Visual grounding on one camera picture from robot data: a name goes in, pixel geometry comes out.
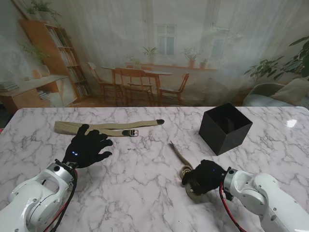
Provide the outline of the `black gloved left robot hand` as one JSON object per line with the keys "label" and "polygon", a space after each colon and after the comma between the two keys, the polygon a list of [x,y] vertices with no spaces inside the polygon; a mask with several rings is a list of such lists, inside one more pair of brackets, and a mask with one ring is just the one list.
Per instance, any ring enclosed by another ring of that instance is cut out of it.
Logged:
{"label": "black gloved left robot hand", "polygon": [[88,129],[89,125],[83,124],[65,152],[62,162],[74,169],[86,168],[108,158],[112,154],[110,151],[101,153],[101,150],[113,145],[108,136],[100,134],[98,130],[86,132]]}

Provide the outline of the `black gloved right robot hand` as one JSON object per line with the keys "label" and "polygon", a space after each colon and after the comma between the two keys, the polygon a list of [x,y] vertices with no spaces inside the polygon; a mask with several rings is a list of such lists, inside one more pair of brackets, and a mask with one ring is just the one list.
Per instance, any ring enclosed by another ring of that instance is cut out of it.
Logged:
{"label": "black gloved right robot hand", "polygon": [[197,196],[217,189],[226,174],[220,165],[212,160],[202,160],[192,171],[186,173],[182,178],[182,184],[189,184],[193,193]]}

